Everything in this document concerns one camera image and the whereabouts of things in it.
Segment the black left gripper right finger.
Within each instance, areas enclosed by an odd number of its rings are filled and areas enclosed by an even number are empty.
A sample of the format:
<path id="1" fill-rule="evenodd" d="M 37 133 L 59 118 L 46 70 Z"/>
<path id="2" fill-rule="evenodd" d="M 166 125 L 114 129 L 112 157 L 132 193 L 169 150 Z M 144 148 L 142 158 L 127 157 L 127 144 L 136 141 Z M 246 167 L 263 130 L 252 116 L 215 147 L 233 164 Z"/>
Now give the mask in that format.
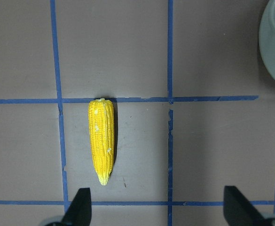
<path id="1" fill-rule="evenodd" d="M 265 226 L 268 222 L 236 186 L 225 186 L 223 215 L 229 226 Z"/>

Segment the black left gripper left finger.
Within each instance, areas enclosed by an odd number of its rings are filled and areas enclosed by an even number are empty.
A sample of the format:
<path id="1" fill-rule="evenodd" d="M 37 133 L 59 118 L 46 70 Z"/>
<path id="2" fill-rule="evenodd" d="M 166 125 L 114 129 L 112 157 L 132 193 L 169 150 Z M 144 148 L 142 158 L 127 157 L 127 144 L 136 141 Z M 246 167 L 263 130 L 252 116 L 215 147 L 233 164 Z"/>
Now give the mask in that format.
<path id="1" fill-rule="evenodd" d="M 80 188 L 61 220 L 62 226 L 89 226 L 92 219 L 90 188 Z"/>

